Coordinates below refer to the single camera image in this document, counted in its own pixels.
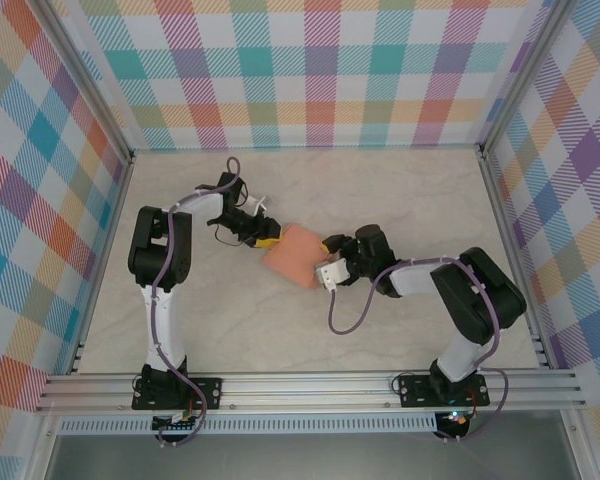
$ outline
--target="marble floor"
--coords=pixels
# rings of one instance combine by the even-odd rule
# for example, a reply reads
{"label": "marble floor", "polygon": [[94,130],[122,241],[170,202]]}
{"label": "marble floor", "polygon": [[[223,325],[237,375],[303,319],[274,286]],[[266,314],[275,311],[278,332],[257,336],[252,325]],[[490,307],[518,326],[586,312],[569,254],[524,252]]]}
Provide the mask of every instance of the marble floor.
{"label": "marble floor", "polygon": [[[268,215],[318,235],[352,234],[377,223],[399,258],[457,255],[484,248],[508,264],[471,149],[235,151]],[[215,184],[226,152],[141,154],[107,265],[81,373],[139,372],[147,352],[142,297],[127,270],[138,209],[167,207],[201,183]],[[233,241],[221,229],[221,239]],[[193,233],[193,265],[180,286],[181,329],[189,369],[201,372],[346,371],[428,368],[455,332],[437,294],[377,295],[353,334],[327,327],[329,294],[306,290],[260,263],[264,251],[232,248],[212,227]],[[335,324],[360,315],[370,283],[338,290]],[[503,332],[487,365],[536,367],[527,324]]]}

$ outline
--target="orange sponge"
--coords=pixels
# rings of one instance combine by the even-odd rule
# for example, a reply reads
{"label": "orange sponge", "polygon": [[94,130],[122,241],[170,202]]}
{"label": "orange sponge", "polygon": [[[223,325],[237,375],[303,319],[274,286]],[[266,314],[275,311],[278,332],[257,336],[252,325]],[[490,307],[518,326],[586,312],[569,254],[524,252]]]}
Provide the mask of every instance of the orange sponge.
{"label": "orange sponge", "polygon": [[282,240],[262,258],[262,263],[302,287],[318,288],[315,267],[328,256],[319,236],[292,224]]}

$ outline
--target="vented panel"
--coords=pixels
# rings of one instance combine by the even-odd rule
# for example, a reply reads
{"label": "vented panel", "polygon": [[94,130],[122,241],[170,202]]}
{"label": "vented panel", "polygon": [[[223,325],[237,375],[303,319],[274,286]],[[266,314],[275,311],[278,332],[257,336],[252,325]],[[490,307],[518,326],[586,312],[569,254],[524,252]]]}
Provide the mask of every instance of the vented panel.
{"label": "vented panel", "polygon": [[[169,428],[188,433],[189,429]],[[209,415],[200,434],[391,433],[433,432],[433,413],[320,414],[320,415]],[[146,435],[151,417],[65,417],[59,435]]]}

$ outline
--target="pink sponge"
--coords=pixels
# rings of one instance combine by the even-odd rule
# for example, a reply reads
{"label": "pink sponge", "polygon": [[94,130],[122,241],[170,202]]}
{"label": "pink sponge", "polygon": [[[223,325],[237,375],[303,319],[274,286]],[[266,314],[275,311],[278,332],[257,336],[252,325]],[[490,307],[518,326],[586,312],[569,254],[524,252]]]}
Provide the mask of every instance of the pink sponge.
{"label": "pink sponge", "polygon": [[318,288],[315,267],[328,256],[319,236],[292,224],[282,240],[262,258],[262,263],[302,287]]}

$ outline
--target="white marble surface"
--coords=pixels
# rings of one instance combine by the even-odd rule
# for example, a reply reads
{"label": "white marble surface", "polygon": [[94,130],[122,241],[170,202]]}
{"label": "white marble surface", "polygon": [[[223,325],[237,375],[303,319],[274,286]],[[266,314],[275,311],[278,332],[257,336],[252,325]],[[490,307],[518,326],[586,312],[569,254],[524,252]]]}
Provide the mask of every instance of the white marble surface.
{"label": "white marble surface", "polygon": [[[269,215],[321,236],[378,223],[398,257],[457,255],[484,248],[508,271],[482,177],[470,149],[236,151],[242,178],[266,194]],[[138,209],[166,207],[200,183],[215,183],[227,153],[143,154],[113,244],[82,373],[139,372],[147,351],[142,297],[127,270]],[[232,241],[226,230],[220,238]],[[329,294],[305,290],[260,263],[264,251],[193,234],[193,265],[179,288],[182,335],[192,371],[329,371],[428,368],[454,326],[437,294],[376,296],[355,333],[327,327]],[[338,290],[336,326],[351,325],[370,283]],[[503,332],[488,365],[536,367],[524,319]]]}

